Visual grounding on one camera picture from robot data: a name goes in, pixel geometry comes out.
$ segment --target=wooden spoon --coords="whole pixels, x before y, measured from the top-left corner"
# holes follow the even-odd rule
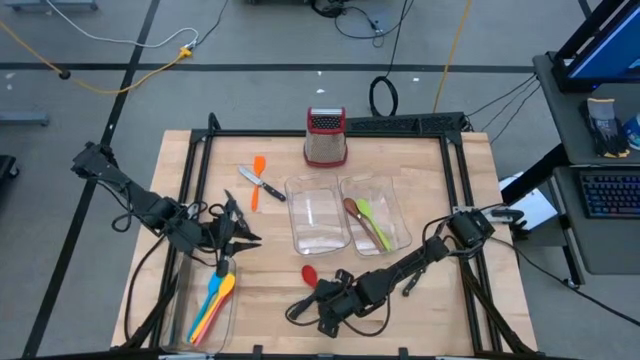
[[[342,200],[342,204],[344,205],[344,209],[347,210],[349,215],[353,216],[356,220],[358,220],[358,223],[360,224],[360,226],[362,226],[362,228],[364,229],[364,232],[367,233],[367,236],[371,239],[371,241],[376,246],[376,248],[380,252],[386,251],[384,245],[382,245],[382,242],[380,241],[378,236],[374,234],[373,231],[371,231],[367,226],[366,222],[362,217],[362,214],[360,213],[360,210],[358,210],[358,205],[356,204],[356,202],[352,198],[344,198],[344,200]]]

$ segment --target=white cable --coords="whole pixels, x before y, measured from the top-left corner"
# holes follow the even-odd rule
[[[98,41],[107,41],[107,42],[112,42],[112,43],[117,43],[117,44],[131,44],[131,45],[137,45],[137,46],[142,46],[145,48],[159,48],[161,46],[163,46],[164,44],[168,43],[169,41],[173,40],[173,38],[175,38],[176,36],[180,35],[181,33],[185,32],[185,31],[192,31],[193,33],[196,34],[195,38],[193,40],[191,40],[190,43],[186,44],[185,47],[187,47],[188,49],[193,48],[197,43],[198,43],[198,37],[200,36],[200,34],[198,33],[198,30],[194,29],[194,28],[182,28],[178,31],[176,31],[173,35],[169,36],[165,41],[156,44],[156,45],[147,45],[147,44],[140,44],[137,43],[133,40],[118,40],[118,39],[109,39],[109,38],[103,38],[103,37],[99,37],[99,36],[94,36],[89,34],[88,32],[82,30],[78,25],[76,25],[73,21],[71,21],[71,19],[69,19],[66,15],[64,15],[55,5],[53,5],[53,3],[51,2],[51,0],[46,0],[47,4],[49,4],[49,6],[51,6],[51,8],[58,13],[58,15],[60,15],[63,19],[65,19],[69,24],[71,24],[71,26],[73,26],[74,28],[76,28],[76,30],[80,31],[84,36],[93,39],[93,40],[98,40]]]

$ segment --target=small knife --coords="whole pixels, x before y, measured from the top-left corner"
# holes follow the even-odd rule
[[[263,189],[267,190],[267,192],[271,194],[271,196],[275,197],[280,201],[287,201],[287,198],[284,195],[278,192],[278,190],[269,186],[269,184],[267,184],[266,182],[260,180],[260,178],[255,176],[251,171],[247,170],[242,166],[238,166],[238,171],[240,171],[240,174],[244,175],[244,177],[249,179],[249,181],[251,181],[252,183],[258,186],[261,186]]]

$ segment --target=clear plastic container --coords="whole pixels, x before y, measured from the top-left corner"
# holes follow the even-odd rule
[[[238,291],[239,274],[233,259],[229,259],[229,273],[236,276],[236,286],[224,300],[222,308],[214,322],[209,326],[202,341],[196,346],[187,339],[193,322],[196,319],[208,293],[209,280],[216,269],[205,266],[197,261],[178,254],[176,272],[180,273],[178,291],[167,307],[162,326],[161,347],[171,352],[199,352],[216,354],[222,351],[227,339],[230,338],[235,317],[235,307]]]
[[[365,231],[361,223],[350,214],[348,217],[349,232],[353,237],[358,253],[361,255],[379,255],[390,253],[411,244],[411,234],[402,218],[400,205],[393,191],[393,180],[388,176],[362,175],[348,177],[340,183],[343,199],[366,201],[371,210],[373,221],[387,239],[385,242],[375,231],[372,224],[361,215],[362,222],[370,230]]]
[[[285,190],[293,244],[298,253],[318,255],[349,245],[351,236],[335,174],[290,177]]]

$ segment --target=computer monitor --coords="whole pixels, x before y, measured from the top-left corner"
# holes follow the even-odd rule
[[[640,82],[640,0],[603,0],[553,60],[564,92]]]

